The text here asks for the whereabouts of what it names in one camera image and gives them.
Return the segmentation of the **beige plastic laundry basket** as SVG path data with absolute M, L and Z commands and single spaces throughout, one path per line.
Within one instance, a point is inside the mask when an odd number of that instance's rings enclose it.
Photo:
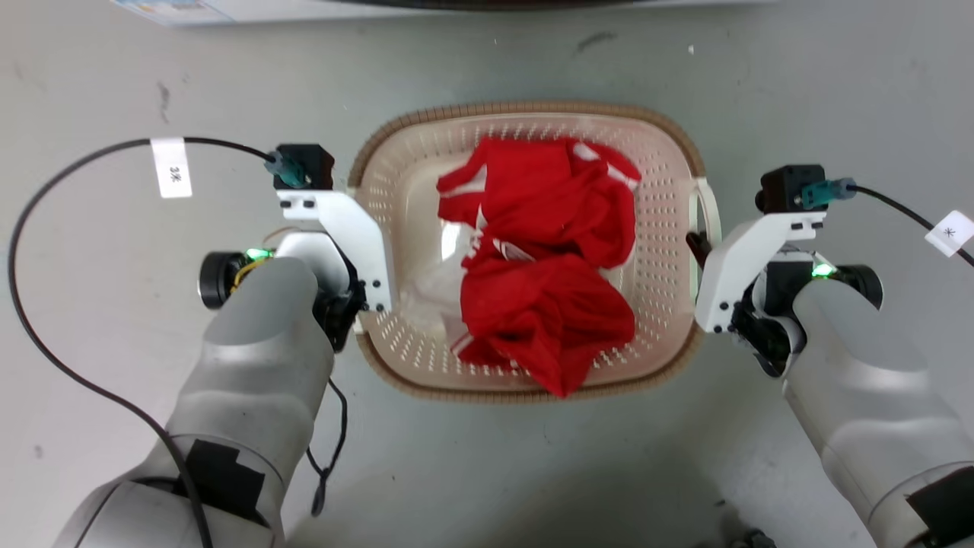
M 647 390 L 675 377 L 702 345 L 695 325 L 700 268 L 686 243 L 721 239 L 715 197 L 695 143 L 667 116 L 637 105 L 526 101 L 442 105 L 387 122 L 359 150 L 348 190 L 379 224 L 399 296 L 465 252 L 472 230 L 438 217 L 436 180 L 480 139 L 574 138 L 619 150 L 642 177 L 627 264 L 605 273 L 632 309 L 635 336 L 602 352 L 574 401 Z

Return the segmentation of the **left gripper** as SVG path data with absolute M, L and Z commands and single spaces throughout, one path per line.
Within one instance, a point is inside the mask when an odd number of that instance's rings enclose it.
M 275 248 L 278 259 L 299 259 L 317 279 L 313 315 L 326 333 L 334 352 L 341 352 L 352 331 L 358 312 L 368 299 L 365 283 L 358 277 L 352 261 L 323 231 L 293 231 Z

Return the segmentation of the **white board with blue print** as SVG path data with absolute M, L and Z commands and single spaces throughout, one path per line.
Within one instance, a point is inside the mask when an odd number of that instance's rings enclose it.
M 110 0 L 164 27 L 768 5 L 780 0 Z

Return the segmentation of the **white sheer cloth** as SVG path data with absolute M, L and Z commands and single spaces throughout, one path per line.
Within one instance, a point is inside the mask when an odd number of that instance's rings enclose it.
M 439 221 L 414 270 L 400 290 L 399 311 L 423 333 L 459 355 L 473 342 L 463 319 L 460 288 L 466 259 L 477 252 L 482 232 L 465 223 Z

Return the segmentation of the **red garment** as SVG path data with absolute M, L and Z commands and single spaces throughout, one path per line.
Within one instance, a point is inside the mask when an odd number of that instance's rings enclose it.
M 483 139 L 439 177 L 439 218 L 472 230 L 453 354 L 566 398 L 630 343 L 634 313 L 603 273 L 633 253 L 641 180 L 623 153 L 571 138 Z

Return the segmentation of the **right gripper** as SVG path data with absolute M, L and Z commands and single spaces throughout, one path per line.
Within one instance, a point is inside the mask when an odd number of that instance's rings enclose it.
M 707 231 L 686 234 L 686 246 L 700 271 L 713 246 Z M 813 278 L 811 252 L 779 252 L 734 305 L 733 335 L 750 348 L 770 378 L 783 378 L 793 357 L 807 342 L 807 334 L 793 312 L 794 299 Z

